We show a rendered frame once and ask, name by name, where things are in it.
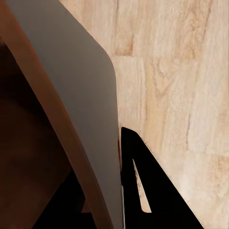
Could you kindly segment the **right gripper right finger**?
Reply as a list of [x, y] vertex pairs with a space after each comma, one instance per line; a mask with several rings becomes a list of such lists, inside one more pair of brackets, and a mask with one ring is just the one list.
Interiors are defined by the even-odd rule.
[[[139, 134], [121, 128], [125, 229], [204, 229]], [[134, 163], [152, 213], [141, 208]]]

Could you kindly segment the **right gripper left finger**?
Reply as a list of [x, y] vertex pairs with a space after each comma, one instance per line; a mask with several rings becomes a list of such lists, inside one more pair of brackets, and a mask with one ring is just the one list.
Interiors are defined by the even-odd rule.
[[82, 213], [85, 200], [71, 168], [32, 229], [97, 229], [92, 213]]

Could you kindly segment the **trash can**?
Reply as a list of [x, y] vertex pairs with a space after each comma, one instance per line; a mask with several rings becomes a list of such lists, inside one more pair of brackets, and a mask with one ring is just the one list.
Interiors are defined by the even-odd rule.
[[97, 229], [125, 229], [116, 74], [59, 0], [0, 0], [0, 229], [32, 229], [70, 169]]

